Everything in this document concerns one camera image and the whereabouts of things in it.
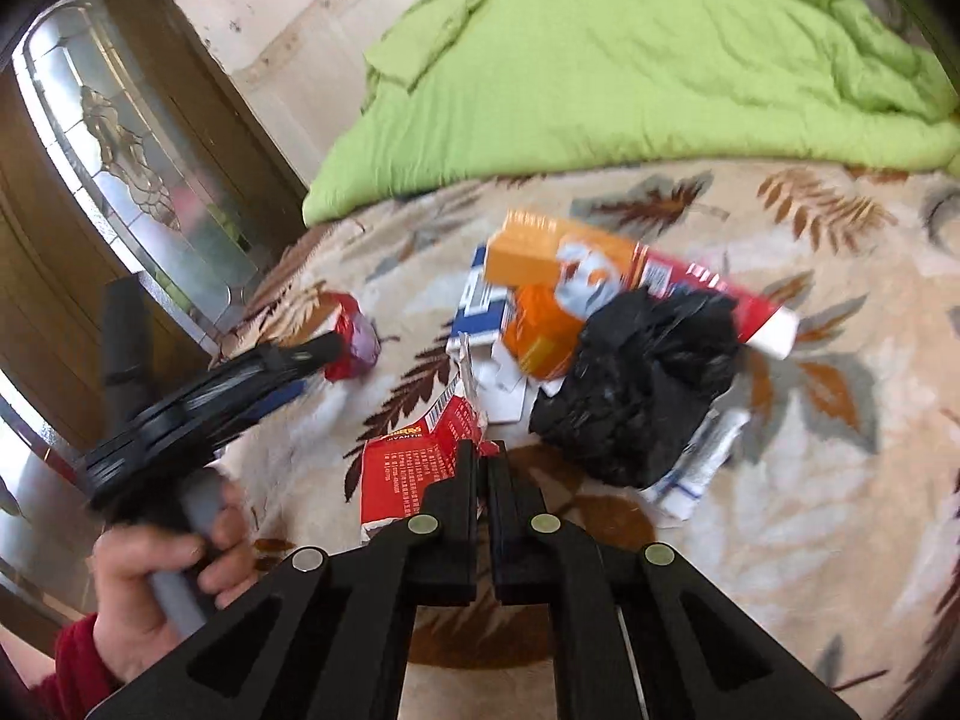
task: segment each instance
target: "decorative glass pattern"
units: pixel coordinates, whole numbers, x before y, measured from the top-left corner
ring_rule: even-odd
[[[56,170],[104,241],[211,354],[271,263],[143,80],[102,0],[62,0],[14,55]]]

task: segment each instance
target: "black tool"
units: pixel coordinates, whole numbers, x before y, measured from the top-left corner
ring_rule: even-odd
[[[598,544],[460,442],[419,514],[294,552],[88,720],[394,720],[416,607],[476,595],[478,500],[498,600],[549,604],[560,720],[856,719],[671,547]]]
[[[261,418],[264,398],[339,358],[344,343],[335,333],[289,349],[264,343],[154,403],[143,300],[136,276],[107,285],[103,379],[112,437],[83,459],[83,483],[90,506],[109,523],[207,535],[221,509],[221,479],[205,467],[214,451]],[[215,557],[212,548],[208,557]],[[216,613],[197,586],[203,565],[151,576],[157,600],[184,635]]]

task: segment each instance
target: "red packaging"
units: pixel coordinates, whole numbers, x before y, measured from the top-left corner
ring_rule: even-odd
[[[325,366],[323,375],[332,382],[362,376],[380,357],[380,339],[353,295],[329,293],[328,297],[340,305],[333,331],[343,337],[347,349],[339,360]]]
[[[654,298],[702,289],[726,293],[736,300],[733,323],[739,341],[778,360],[790,353],[797,338],[800,319],[790,309],[748,292],[702,265],[675,260],[651,248],[643,252],[640,279],[635,286],[645,286]]]
[[[480,415],[467,400],[458,374],[430,410],[412,425],[369,440],[361,460],[363,541],[395,519],[419,512],[424,490],[453,476],[459,440],[472,440],[480,445],[482,453],[496,454],[496,445],[480,442],[480,425]]]

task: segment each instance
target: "orange box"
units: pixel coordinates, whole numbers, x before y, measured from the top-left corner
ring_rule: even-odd
[[[503,227],[487,242],[484,279],[488,284],[522,287],[560,282],[565,247],[580,245],[602,252],[621,274],[624,288],[637,279],[646,247],[568,218],[509,211]]]

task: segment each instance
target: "human hand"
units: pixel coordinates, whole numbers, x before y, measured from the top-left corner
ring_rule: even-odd
[[[243,493],[223,486],[224,509],[210,541],[223,553],[200,572],[203,592],[216,596],[218,608],[232,603],[256,581],[253,546],[242,512]],[[146,671],[181,642],[147,577],[155,571],[182,571],[203,557],[203,538],[177,535],[152,525],[111,528],[97,540],[90,559],[97,591],[93,643],[110,672],[122,683]]]

